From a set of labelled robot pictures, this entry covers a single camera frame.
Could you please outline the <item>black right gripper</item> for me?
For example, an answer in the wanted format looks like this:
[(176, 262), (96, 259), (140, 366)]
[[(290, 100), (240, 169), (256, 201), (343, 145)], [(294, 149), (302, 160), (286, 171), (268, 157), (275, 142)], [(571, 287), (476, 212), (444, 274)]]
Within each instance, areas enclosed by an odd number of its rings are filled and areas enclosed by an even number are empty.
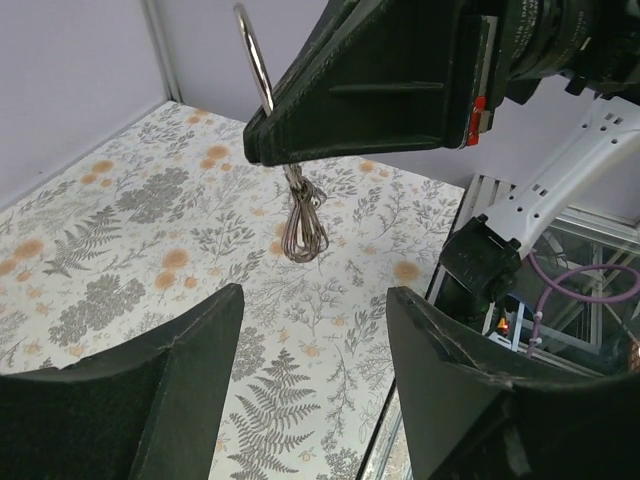
[(639, 102), (637, 1), (496, 1), (494, 103), (525, 104), (542, 79)]

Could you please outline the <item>metal keyring with clips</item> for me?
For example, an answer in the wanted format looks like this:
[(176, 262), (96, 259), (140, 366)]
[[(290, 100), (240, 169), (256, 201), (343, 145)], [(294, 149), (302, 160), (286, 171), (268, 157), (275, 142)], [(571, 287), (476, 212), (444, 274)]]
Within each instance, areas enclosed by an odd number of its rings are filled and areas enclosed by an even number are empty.
[[(233, 11), (262, 109), (269, 117), (274, 110), (274, 98), (257, 38), (245, 6), (236, 2)], [(283, 171), (289, 185), (291, 207), (281, 237), (282, 252), (292, 262), (309, 263), (329, 246), (328, 235), (317, 215), (326, 195), (303, 175), (299, 164), (285, 165)]]

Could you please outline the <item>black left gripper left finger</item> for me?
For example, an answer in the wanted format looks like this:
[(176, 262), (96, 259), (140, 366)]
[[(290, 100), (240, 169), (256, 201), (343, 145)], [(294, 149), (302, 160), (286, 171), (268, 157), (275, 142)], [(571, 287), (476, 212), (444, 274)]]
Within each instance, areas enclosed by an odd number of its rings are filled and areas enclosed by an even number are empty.
[(227, 285), (75, 364), (1, 379), (5, 479), (205, 479), (244, 313)]

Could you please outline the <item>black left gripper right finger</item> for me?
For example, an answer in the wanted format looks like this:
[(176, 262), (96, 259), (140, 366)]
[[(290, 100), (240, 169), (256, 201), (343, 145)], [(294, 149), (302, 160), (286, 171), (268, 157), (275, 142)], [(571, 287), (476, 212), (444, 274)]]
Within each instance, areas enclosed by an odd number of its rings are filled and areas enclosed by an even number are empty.
[(514, 353), (406, 287), (386, 318), (417, 479), (635, 479), (639, 377)]

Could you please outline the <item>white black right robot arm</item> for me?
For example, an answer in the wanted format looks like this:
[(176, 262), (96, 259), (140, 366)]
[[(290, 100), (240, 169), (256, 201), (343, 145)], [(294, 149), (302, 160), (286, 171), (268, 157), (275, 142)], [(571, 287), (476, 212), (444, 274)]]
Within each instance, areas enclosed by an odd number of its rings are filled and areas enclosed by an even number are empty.
[(445, 243), (454, 317), (505, 296), (555, 217), (639, 147), (635, 1), (331, 1), (277, 85), (245, 7), (234, 13), (262, 100), (244, 152), (284, 169), (293, 207), (283, 249), (296, 262), (328, 244), (317, 217), (325, 195), (303, 162), (474, 146), (504, 100), (526, 103), (552, 75), (569, 94), (595, 93), (535, 174)]

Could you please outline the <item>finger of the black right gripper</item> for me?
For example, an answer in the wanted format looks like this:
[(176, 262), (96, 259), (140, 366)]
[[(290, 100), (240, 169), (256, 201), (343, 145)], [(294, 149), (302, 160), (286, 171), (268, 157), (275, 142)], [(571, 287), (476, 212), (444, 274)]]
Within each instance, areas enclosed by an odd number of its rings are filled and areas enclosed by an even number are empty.
[(243, 133), (253, 164), (478, 143), (496, 1), (330, 1)]

